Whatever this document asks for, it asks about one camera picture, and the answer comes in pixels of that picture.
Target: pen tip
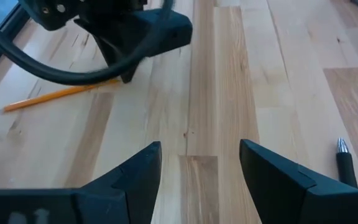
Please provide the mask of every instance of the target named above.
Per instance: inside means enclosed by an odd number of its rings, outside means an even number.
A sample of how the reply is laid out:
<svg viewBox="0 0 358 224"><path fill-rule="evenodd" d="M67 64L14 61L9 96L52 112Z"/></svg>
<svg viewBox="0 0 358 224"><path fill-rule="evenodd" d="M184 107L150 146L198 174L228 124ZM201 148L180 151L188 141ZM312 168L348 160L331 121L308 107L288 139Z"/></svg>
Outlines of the pen tip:
<svg viewBox="0 0 358 224"><path fill-rule="evenodd" d="M346 142L343 138L338 139L337 148L338 148L338 152L349 152Z"/></svg>

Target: cable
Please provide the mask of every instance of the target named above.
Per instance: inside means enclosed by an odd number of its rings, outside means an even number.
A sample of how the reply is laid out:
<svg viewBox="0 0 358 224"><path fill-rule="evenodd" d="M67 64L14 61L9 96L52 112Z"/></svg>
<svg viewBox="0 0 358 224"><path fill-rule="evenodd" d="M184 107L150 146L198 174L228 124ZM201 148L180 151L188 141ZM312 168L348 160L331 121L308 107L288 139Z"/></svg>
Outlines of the cable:
<svg viewBox="0 0 358 224"><path fill-rule="evenodd" d="M44 65L28 56L21 49L16 47L0 31L0 50L14 63L29 73L45 80L64 85L90 85L116 78L128 71L133 65L140 62L152 47L156 46L162 39L162 29L165 21L169 18L173 0L164 0L162 10L156 23L150 28L149 33L144 37L135 50L126 58L118 61L108 68L89 73L76 73L59 70Z"/></svg>

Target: pen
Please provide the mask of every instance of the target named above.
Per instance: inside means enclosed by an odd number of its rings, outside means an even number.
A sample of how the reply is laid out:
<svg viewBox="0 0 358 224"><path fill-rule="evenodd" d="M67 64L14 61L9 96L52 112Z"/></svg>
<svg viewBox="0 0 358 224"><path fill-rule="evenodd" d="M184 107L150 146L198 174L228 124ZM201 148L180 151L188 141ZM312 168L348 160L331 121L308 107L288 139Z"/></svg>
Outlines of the pen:
<svg viewBox="0 0 358 224"><path fill-rule="evenodd" d="M354 174L352 154L349 152L345 140L338 139L336 164L338 167L339 181L357 188L356 175Z"/></svg>

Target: yellow pencil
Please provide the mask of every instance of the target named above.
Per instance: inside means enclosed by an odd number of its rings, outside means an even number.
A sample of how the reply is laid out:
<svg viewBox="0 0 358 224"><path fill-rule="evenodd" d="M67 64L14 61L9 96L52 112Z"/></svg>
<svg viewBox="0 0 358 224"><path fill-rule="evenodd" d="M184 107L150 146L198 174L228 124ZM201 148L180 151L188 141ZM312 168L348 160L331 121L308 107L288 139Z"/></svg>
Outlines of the yellow pencil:
<svg viewBox="0 0 358 224"><path fill-rule="evenodd" d="M9 111L14 111L14 110L18 110L21 108L25 108L28 106L32 106L32 105L36 105L39 103L43 103L46 101L50 101L50 100L54 100L63 96L68 96L68 95L72 95L75 93L79 93L82 91L86 91L86 90L91 90L93 88L97 88L97 87L101 87L101 86L105 86L105 85L109 85L109 84L113 84L113 83L119 83L121 82L120 80L109 80L107 82L104 83L99 83L96 85L88 85L88 86L73 86L64 90L59 90L56 91L54 93L48 93L46 95L42 95L42 96L37 96L35 98L31 98L28 100L23 100L17 103L12 103L10 105L5 106L3 109L0 110L0 112L5 113L5 112L9 112Z"/></svg>

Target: black plastic bracket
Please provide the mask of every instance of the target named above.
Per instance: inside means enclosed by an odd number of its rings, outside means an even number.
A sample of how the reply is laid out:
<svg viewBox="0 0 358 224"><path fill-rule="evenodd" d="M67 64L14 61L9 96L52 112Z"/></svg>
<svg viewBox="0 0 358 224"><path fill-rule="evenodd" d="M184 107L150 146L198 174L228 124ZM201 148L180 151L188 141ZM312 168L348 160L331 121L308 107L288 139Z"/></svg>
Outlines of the black plastic bracket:
<svg viewBox="0 0 358 224"><path fill-rule="evenodd" d="M133 11L118 16L88 15L76 19L75 22L93 35L104 59L111 65L132 53L157 21L160 10ZM172 11L162 33L162 41L147 54L147 57L188 45L191 42L193 25L189 18ZM139 63L140 61L133 64L132 69L121 75L124 83L132 80Z"/></svg>

